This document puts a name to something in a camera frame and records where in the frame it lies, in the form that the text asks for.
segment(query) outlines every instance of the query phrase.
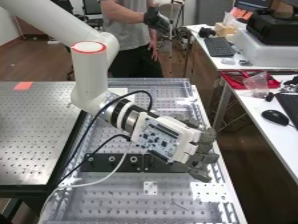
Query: white robotic arm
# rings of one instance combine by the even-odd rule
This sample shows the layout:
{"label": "white robotic arm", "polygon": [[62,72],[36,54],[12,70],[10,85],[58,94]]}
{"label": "white robotic arm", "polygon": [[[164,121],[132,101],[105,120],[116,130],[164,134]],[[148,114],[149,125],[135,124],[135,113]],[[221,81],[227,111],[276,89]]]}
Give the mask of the white robotic arm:
{"label": "white robotic arm", "polygon": [[[99,32],[50,0],[0,0],[0,6],[72,48],[76,86],[72,103],[93,116],[117,96],[108,91],[108,68],[119,53],[119,41]],[[189,174],[211,181],[207,165],[219,156],[211,153],[216,134],[192,125],[159,117],[129,100],[116,102],[105,111],[105,120],[128,131],[132,141],[165,163],[180,162]]]}

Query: person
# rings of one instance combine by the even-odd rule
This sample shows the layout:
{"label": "person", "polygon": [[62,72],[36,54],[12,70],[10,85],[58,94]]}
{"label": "person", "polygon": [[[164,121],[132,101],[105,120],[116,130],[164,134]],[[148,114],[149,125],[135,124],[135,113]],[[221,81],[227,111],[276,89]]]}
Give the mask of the person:
{"label": "person", "polygon": [[120,52],[109,72],[116,78],[161,78],[157,31],[169,34],[169,19],[153,0],[100,0],[104,30],[120,42]]}

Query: white cable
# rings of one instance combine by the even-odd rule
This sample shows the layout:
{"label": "white cable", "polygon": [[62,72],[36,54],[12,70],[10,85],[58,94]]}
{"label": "white cable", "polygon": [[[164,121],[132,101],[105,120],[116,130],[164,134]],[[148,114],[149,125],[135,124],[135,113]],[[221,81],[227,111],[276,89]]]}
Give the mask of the white cable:
{"label": "white cable", "polygon": [[95,181],[95,182],[91,182],[91,183],[87,183],[87,184],[78,184],[78,185],[68,185],[68,186],[62,186],[62,187],[58,187],[54,192],[51,193],[51,195],[48,196],[46,202],[44,202],[44,205],[43,205],[43,208],[42,208],[42,212],[40,212],[40,215],[43,214],[44,212],[44,209],[46,209],[46,206],[50,202],[50,199],[52,198],[52,196],[55,195],[55,193],[59,191],[59,190],[63,190],[66,188],[79,188],[79,187],[88,187],[88,186],[92,186],[92,185],[96,185],[99,183],[103,183],[105,180],[108,180],[111,178],[111,176],[117,172],[120,166],[123,165],[124,163],[124,160],[125,160],[125,157],[127,157],[128,153],[124,153],[124,156],[119,162],[119,165],[116,166],[116,168],[113,169],[113,171],[100,180]]}
{"label": "white cable", "polygon": [[230,123],[228,123],[228,125],[220,129],[219,133],[232,124],[234,123],[236,121],[238,121],[244,116],[246,115],[246,113],[244,113],[240,117],[237,117]]}

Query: table leg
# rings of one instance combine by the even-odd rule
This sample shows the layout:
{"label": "table leg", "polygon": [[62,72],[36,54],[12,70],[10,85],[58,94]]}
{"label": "table leg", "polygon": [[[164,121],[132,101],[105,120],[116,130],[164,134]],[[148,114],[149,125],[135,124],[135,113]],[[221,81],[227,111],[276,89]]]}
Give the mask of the table leg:
{"label": "table leg", "polygon": [[185,55],[185,65],[184,65],[184,78],[187,78],[188,62],[189,62],[189,49],[191,49],[191,31],[188,30],[188,44],[187,44],[187,55]]}
{"label": "table leg", "polygon": [[12,224],[11,220],[8,220],[7,217],[4,217],[3,214],[0,214],[0,223],[2,224]]}
{"label": "table leg", "polygon": [[216,129],[216,131],[219,131],[220,128],[221,128],[224,116],[225,116],[225,113],[227,113],[227,107],[228,107],[229,102],[230,102],[230,95],[232,95],[230,86],[225,82],[224,91],[223,91],[223,94],[221,94],[221,101],[220,101],[220,105],[219,105],[219,108],[217,108],[216,119],[215,119],[215,122],[213,122],[213,128]]}

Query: white desk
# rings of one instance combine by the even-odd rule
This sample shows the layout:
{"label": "white desk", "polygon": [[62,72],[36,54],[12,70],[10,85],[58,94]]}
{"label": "white desk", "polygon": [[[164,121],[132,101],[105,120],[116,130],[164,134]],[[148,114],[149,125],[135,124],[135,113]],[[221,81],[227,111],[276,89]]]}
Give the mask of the white desk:
{"label": "white desk", "polygon": [[[288,81],[292,80],[294,76],[296,75],[277,75],[274,78],[278,81]],[[266,102],[264,99],[253,98],[249,90],[234,90],[229,85],[227,86],[236,95],[248,115],[298,184],[298,131],[292,126],[284,127],[269,122],[261,116],[265,110],[278,110],[286,114],[278,100],[274,98],[272,102]],[[227,108],[220,106],[219,111],[225,113]],[[217,121],[217,123],[215,122],[213,126],[220,127],[221,122],[219,122],[220,121]]]}
{"label": "white desk", "polygon": [[277,70],[277,71],[298,71],[298,66],[296,68],[289,68],[289,67],[262,67],[262,66],[241,66],[240,65],[240,60],[246,60],[245,56],[242,54],[236,53],[234,55],[234,60],[236,64],[234,65],[227,65],[223,64],[223,58],[221,57],[212,57],[204,42],[205,38],[201,38],[199,36],[199,31],[200,29],[205,28],[215,28],[215,26],[208,26],[208,25],[193,25],[193,26],[187,26],[187,29],[189,30],[189,41],[188,41],[188,53],[187,53],[187,59],[185,59],[185,71],[184,71],[184,77],[187,76],[187,65],[188,65],[188,55],[189,55],[189,45],[191,45],[191,34],[195,36],[196,41],[199,42],[200,46],[203,47],[207,56],[209,57],[211,61],[213,62],[215,67],[217,68],[219,71],[224,70]]}

